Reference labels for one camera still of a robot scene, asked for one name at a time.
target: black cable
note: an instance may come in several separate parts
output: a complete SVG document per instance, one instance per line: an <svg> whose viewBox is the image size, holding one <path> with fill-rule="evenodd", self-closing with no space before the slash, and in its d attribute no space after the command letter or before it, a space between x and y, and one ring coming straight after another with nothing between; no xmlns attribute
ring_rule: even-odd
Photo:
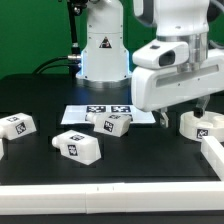
<svg viewBox="0 0 224 224"><path fill-rule="evenodd" d="M38 74L42 74L42 73L43 73L45 70L47 70L47 69L57 68L57 67L69 67L69 64L67 64L67 65L51 65L51 66L47 66L47 67L41 69L41 70L38 72Z"/></svg>
<svg viewBox="0 0 224 224"><path fill-rule="evenodd" d="M36 75L36 74L38 74L38 72L39 72L42 68L44 68L45 66L47 66L47 65L49 65L49 64L51 64L51 63L53 63L53 62L56 62L56 61L62 61L62 60L66 60L66 59L68 59L67 56L62 56L62 57L57 57L57 58L53 58L53 59L51 59L51 60L49 60L49 61L46 61L46 62L44 62L43 64L41 64L40 66L38 66L38 67L32 72L32 74L33 74L33 75Z"/></svg>

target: robot logo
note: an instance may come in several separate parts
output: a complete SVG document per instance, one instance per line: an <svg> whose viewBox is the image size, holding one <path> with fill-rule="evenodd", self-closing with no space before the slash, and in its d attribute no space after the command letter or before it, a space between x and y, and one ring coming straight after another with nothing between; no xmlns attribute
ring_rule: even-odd
<svg viewBox="0 0 224 224"><path fill-rule="evenodd" d="M111 119L119 119L121 116L117 116L117 115L111 115L109 118Z"/></svg>
<svg viewBox="0 0 224 224"><path fill-rule="evenodd" d="M77 149L75 145L68 145L68 151L70 156L78 156Z"/></svg>
<svg viewBox="0 0 224 224"><path fill-rule="evenodd" d="M104 129L109 131L109 132L112 132L113 131L113 128L114 128L114 125L108 121L105 121L104 123Z"/></svg>
<svg viewBox="0 0 224 224"><path fill-rule="evenodd" d="M112 48L107 37L104 38L103 42L100 45L100 48Z"/></svg>
<svg viewBox="0 0 224 224"><path fill-rule="evenodd" d="M70 139L72 139L74 141L80 141L80 140L84 139L84 137L81 135L74 135Z"/></svg>
<svg viewBox="0 0 224 224"><path fill-rule="evenodd" d="M17 131L18 135L20 135L24 131L26 131L26 126L25 126L24 122L22 122L21 124L16 126L16 131Z"/></svg>
<svg viewBox="0 0 224 224"><path fill-rule="evenodd" d="M208 136L208 130L198 129L197 130L197 138L202 139L203 136Z"/></svg>
<svg viewBox="0 0 224 224"><path fill-rule="evenodd" d="M14 121L19 120L19 118L18 118L18 117L10 117L10 118L7 119L7 120L10 121L10 122L14 122Z"/></svg>

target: white block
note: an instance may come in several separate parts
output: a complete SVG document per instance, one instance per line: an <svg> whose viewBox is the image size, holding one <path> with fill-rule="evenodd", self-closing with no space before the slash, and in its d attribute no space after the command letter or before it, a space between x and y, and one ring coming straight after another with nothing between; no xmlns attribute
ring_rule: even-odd
<svg viewBox="0 0 224 224"><path fill-rule="evenodd" d="M4 156L3 144L2 140L0 139L0 160L2 159L3 156Z"/></svg>
<svg viewBox="0 0 224 224"><path fill-rule="evenodd" d="M224 141L224 116L222 114L205 111L201 118L193 112L181 115L180 133L191 140L201 142L204 136L214 136L219 142Z"/></svg>
<svg viewBox="0 0 224 224"><path fill-rule="evenodd" d="M32 117L26 114L19 113L0 119L0 138L12 140L35 131Z"/></svg>
<svg viewBox="0 0 224 224"><path fill-rule="evenodd" d="M126 212L224 209L223 182L126 184Z"/></svg>
<svg viewBox="0 0 224 224"><path fill-rule="evenodd" d="M125 184L99 184L86 187L87 213L125 212Z"/></svg>
<svg viewBox="0 0 224 224"><path fill-rule="evenodd" d="M218 177L224 181L224 148L213 136L203 137L201 152Z"/></svg>
<svg viewBox="0 0 224 224"><path fill-rule="evenodd" d="M130 126L131 117L115 113L88 113L87 120L95 124L94 131L121 137Z"/></svg>
<svg viewBox="0 0 224 224"><path fill-rule="evenodd" d="M1 186L0 215L86 213L84 185Z"/></svg>
<svg viewBox="0 0 224 224"><path fill-rule="evenodd" d="M76 131L70 130L54 137L52 144L60 149L63 156L86 165L101 158L97 138Z"/></svg>

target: white cube with marker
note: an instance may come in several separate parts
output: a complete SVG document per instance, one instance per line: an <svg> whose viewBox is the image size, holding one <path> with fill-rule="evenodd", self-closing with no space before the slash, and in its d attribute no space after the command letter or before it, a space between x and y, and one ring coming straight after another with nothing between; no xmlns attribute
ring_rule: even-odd
<svg viewBox="0 0 224 224"><path fill-rule="evenodd" d="M52 145L61 155L89 165L101 158L97 138L70 130L52 139Z"/></svg>
<svg viewBox="0 0 224 224"><path fill-rule="evenodd" d="M121 137L129 130L131 117L114 113L88 113L86 119L95 124L94 131Z"/></svg>
<svg viewBox="0 0 224 224"><path fill-rule="evenodd" d="M36 131L31 116L19 113L0 119L0 138L16 139Z"/></svg>

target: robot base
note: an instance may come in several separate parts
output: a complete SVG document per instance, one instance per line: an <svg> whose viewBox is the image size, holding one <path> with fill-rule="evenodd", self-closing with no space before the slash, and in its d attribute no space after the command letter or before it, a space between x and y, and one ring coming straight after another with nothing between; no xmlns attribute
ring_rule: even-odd
<svg viewBox="0 0 224 224"><path fill-rule="evenodd" d="M131 76L128 75L128 77L123 80L107 81L107 82L91 81L91 80L76 77L76 83L78 85L83 85L83 86L96 88L96 89L119 88L119 87L130 85L131 84Z"/></svg>
<svg viewBox="0 0 224 224"><path fill-rule="evenodd" d="M224 141L224 116L205 112L196 118L193 111L181 115L180 133L193 141L201 142L204 136L214 136L219 142Z"/></svg>

